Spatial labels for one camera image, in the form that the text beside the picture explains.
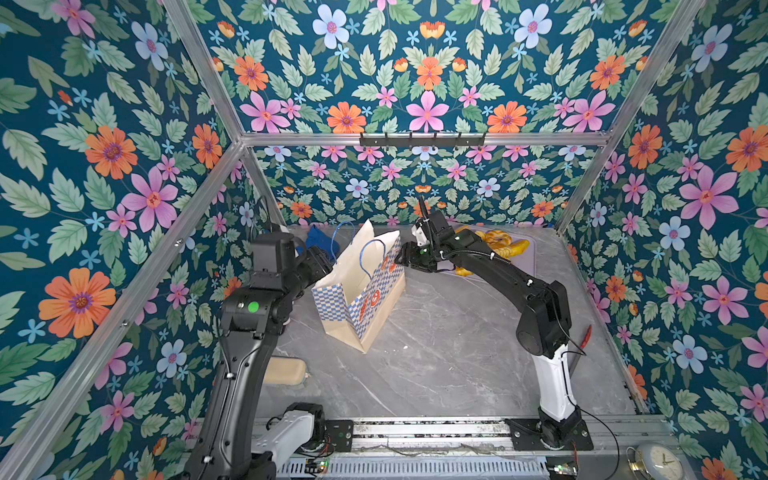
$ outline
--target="wall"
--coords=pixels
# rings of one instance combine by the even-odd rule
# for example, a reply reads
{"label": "wall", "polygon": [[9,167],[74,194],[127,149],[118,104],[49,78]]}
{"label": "wall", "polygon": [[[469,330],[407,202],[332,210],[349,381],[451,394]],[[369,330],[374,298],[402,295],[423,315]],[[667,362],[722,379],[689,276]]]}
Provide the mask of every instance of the wall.
{"label": "wall", "polygon": [[[227,139],[154,1],[5,2],[0,56],[2,456]],[[213,146],[208,156],[205,141]],[[112,169],[105,156],[118,160]],[[162,179],[158,169],[173,162],[177,170]],[[155,191],[164,185],[155,215],[147,214],[146,181]],[[158,472],[167,477],[174,469],[210,389],[218,308],[246,280],[252,216],[253,190],[238,166],[41,466],[41,478],[158,480]],[[121,418],[108,420],[120,402]]]}
{"label": "wall", "polygon": [[653,90],[658,113],[637,116],[568,236],[649,409],[705,478],[759,478],[768,12],[707,5]]}
{"label": "wall", "polygon": [[[430,102],[430,132],[598,131],[607,130],[674,9],[672,2],[658,0],[626,3],[223,0],[210,7],[212,15],[197,17],[206,22],[200,30],[210,54],[252,131],[424,131],[419,111]],[[310,27],[323,23],[327,8],[339,29],[333,45]],[[530,26],[533,11],[542,28],[526,37],[522,24]],[[522,35],[515,37],[519,41],[513,41],[516,35]],[[597,108],[589,124],[574,110],[582,103]],[[258,121],[254,105],[271,109],[275,121]],[[345,106],[354,117],[350,128],[339,126]],[[655,113],[656,107],[656,98],[649,97],[643,110]],[[502,129],[497,123],[506,108],[515,125]],[[352,148],[347,161],[334,160],[319,148],[299,147],[290,148],[292,155],[280,164],[274,156],[266,160],[289,223],[408,223],[415,218],[415,193],[425,193],[462,221],[549,224],[594,153],[588,147],[566,156],[568,149],[561,147],[525,147],[528,156],[520,158],[504,146],[482,158],[466,150],[440,151],[424,161],[408,151],[369,157]],[[400,178],[382,181],[381,168],[393,161],[402,169]],[[531,162],[538,171],[524,177],[521,167]],[[459,182],[448,178],[456,163],[468,167]],[[329,173],[313,176],[312,169],[323,164]],[[500,190],[481,202],[477,189],[494,179]],[[346,193],[353,182],[368,184],[369,194],[360,197],[366,201]],[[532,208],[544,202],[547,211],[548,201],[551,214],[535,217]],[[401,202],[407,210],[393,206]],[[312,215],[300,218],[286,210],[296,204],[309,205]]]}

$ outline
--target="paper bag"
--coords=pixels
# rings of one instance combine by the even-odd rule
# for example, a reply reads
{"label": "paper bag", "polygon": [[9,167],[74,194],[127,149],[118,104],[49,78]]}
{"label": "paper bag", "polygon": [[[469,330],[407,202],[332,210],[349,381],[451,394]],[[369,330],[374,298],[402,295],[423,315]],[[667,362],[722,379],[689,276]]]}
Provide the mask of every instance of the paper bag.
{"label": "paper bag", "polygon": [[360,228],[331,273],[312,288],[328,335],[368,351],[406,288],[405,270],[395,263],[400,248],[399,231],[374,237],[370,221]]}

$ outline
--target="alarm clock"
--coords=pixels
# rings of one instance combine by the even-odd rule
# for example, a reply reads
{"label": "alarm clock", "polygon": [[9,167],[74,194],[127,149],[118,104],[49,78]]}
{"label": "alarm clock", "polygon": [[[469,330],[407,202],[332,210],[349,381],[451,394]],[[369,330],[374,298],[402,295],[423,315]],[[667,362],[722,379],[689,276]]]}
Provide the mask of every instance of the alarm clock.
{"label": "alarm clock", "polygon": [[629,462],[633,474],[639,472],[647,480],[683,479],[683,464],[669,448],[648,442],[629,450],[634,450],[634,462]]}

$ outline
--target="bag handle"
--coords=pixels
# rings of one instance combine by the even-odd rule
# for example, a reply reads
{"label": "bag handle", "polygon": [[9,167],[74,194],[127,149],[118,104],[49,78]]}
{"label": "bag handle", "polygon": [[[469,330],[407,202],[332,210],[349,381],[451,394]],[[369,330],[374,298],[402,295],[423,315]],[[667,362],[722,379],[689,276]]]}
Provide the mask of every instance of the bag handle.
{"label": "bag handle", "polygon": [[368,270],[366,270],[366,268],[362,265],[362,253],[365,252],[366,251],[366,247],[368,245],[370,245],[371,243],[373,243],[373,242],[379,242],[379,243],[382,244],[382,246],[384,247],[384,254],[382,255],[382,262],[386,258],[386,243],[382,242],[378,238],[374,238],[373,240],[370,240],[368,243],[363,245],[362,250],[360,250],[360,268],[362,268],[362,271],[366,273],[366,275],[368,276],[369,280],[373,280],[373,275],[368,273]]}
{"label": "bag handle", "polygon": [[348,223],[348,224],[352,225],[352,239],[354,240],[354,238],[355,238],[355,224],[354,223],[352,223],[349,220],[347,220],[346,222],[339,223],[336,226],[336,229],[333,231],[333,236],[331,237],[331,256],[333,256],[333,264],[334,265],[336,265],[339,262],[339,259],[336,258],[336,252],[333,251],[333,241],[336,239],[336,234],[339,232],[339,228],[341,228],[341,226],[343,224],[345,224],[345,223]]}

